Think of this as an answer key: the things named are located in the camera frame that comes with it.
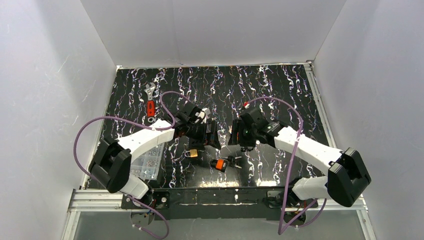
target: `padlock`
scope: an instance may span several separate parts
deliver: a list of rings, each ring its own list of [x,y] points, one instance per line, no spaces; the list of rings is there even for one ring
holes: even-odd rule
[[[197,149],[190,149],[190,151],[186,151],[184,153],[184,156],[186,156],[187,158],[195,158],[198,156],[198,151]]]

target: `purple cable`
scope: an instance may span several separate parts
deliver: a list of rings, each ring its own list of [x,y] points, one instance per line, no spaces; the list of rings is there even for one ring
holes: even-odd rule
[[[172,115],[172,113],[168,110],[168,108],[165,106],[165,104],[164,104],[164,102],[162,101],[162,97],[164,96],[164,95],[166,95],[166,94],[178,94],[178,95],[180,95],[181,97],[183,97],[184,99],[186,99],[187,101],[189,101],[189,102],[191,102],[186,96],[184,96],[184,95],[182,95],[181,93],[179,93],[179,92],[176,92],[176,91],[166,91],[166,92],[164,92],[164,93],[162,93],[161,95],[160,95],[160,98],[159,98],[159,103],[160,103],[160,105],[162,105],[162,107],[163,107],[163,109],[165,109],[165,112],[166,113],[168,113],[168,115],[171,117],[171,119],[172,119],[172,124],[171,124],[171,126],[167,126],[167,127],[160,127],[160,128],[155,128],[155,130],[157,130],[157,131],[162,131],[162,130],[168,130],[168,129],[171,129],[171,128],[173,128],[174,127],[174,125],[175,125],[175,117]],[[143,124],[140,124],[140,123],[136,123],[136,122],[133,122],[133,121],[129,121],[129,120],[126,120],[126,119],[123,119],[123,118],[120,118],[120,117],[115,117],[115,116],[99,116],[99,117],[96,117],[96,118],[94,118],[94,119],[92,119],[92,120],[90,120],[90,121],[88,121],[86,124],[84,124],[82,127],[81,127],[81,129],[78,131],[78,133],[76,134],[76,137],[75,137],[75,142],[73,143],[73,158],[75,159],[75,162],[76,162],[76,165],[78,165],[78,167],[85,173],[85,174],[87,174],[90,178],[92,178],[92,179],[94,179],[94,180],[96,180],[97,181],[97,179],[91,174],[91,173],[89,173],[82,165],[81,165],[81,163],[80,163],[80,161],[78,160],[78,157],[77,157],[77,143],[78,143],[78,139],[80,139],[80,136],[81,136],[81,133],[83,132],[83,130],[88,126],[88,125],[90,125],[90,124],[92,124],[92,123],[94,123],[94,122],[96,122],[96,121],[98,121],[98,120],[102,120],[102,119],[111,119],[111,120],[115,120],[115,121],[122,121],[122,122],[125,122],[125,123],[127,123],[127,124],[132,124],[132,125],[134,125],[134,126],[137,126],[137,127],[140,127],[140,128],[143,128],[143,129],[152,129],[152,127],[150,127],[150,126],[146,126],[146,125],[143,125]],[[138,203],[138,204],[140,204],[141,206],[143,206],[143,207],[145,207],[145,208],[147,208],[147,209],[149,209],[149,210],[151,210],[152,212],[154,212],[155,214],[157,214],[164,222],[165,222],[165,225],[166,225],[166,234],[165,234],[165,236],[158,236],[158,235],[156,235],[156,234],[154,234],[153,232],[151,232],[151,231],[149,231],[148,229],[145,229],[145,228],[141,228],[142,230],[144,230],[146,233],[148,233],[148,234],[150,234],[152,237],[154,237],[154,238],[156,238],[156,239],[164,239],[164,238],[166,238],[167,236],[168,236],[168,234],[170,233],[170,226],[169,226],[169,223],[168,223],[168,221],[165,219],[165,217],[162,215],[162,214],[160,214],[158,211],[156,211],[155,209],[153,209],[152,207],[150,207],[150,206],[148,206],[148,205],[146,205],[146,204],[144,204],[144,203],[142,203],[142,202],[140,202],[139,200],[137,200],[137,199],[135,199],[133,196],[131,196],[131,195],[128,195],[128,197],[130,198],[130,199],[132,199],[134,202],[136,202],[136,203]]]
[[[284,215],[286,214],[287,194],[289,192],[290,175],[292,173],[292,166],[293,166],[293,161],[295,159],[296,150],[298,149],[299,137],[301,136],[302,129],[304,127],[304,121],[303,121],[300,113],[294,107],[292,107],[286,101],[283,101],[283,100],[275,98],[275,97],[261,96],[261,97],[255,98],[253,100],[250,100],[247,103],[251,104],[251,103],[256,102],[258,100],[261,100],[261,99],[275,100],[275,101],[278,101],[282,104],[287,105],[287,107],[289,107],[291,110],[293,110],[293,112],[297,115],[297,118],[299,119],[299,130],[297,130],[296,141],[294,142],[293,151],[291,152],[290,161],[288,163],[287,177],[285,178],[285,186],[284,186],[284,196],[283,196],[283,199],[282,199],[281,215],[279,217],[279,223],[278,223],[278,234],[281,235],[290,226],[291,223],[293,223],[296,219],[298,219],[304,212],[306,212],[306,210],[308,210],[310,207],[312,207],[312,205],[317,202],[317,199],[314,199],[307,207],[305,207],[301,212],[299,212],[296,216],[294,216],[283,227]],[[327,202],[327,199],[324,200],[324,204],[322,205],[321,209],[319,210],[319,212],[316,214],[316,216],[311,221],[309,221],[308,223],[301,225],[299,227],[305,227],[305,226],[311,224],[313,221],[315,221],[318,218],[318,216],[321,214],[321,212],[323,211],[323,209],[326,205],[326,202]]]

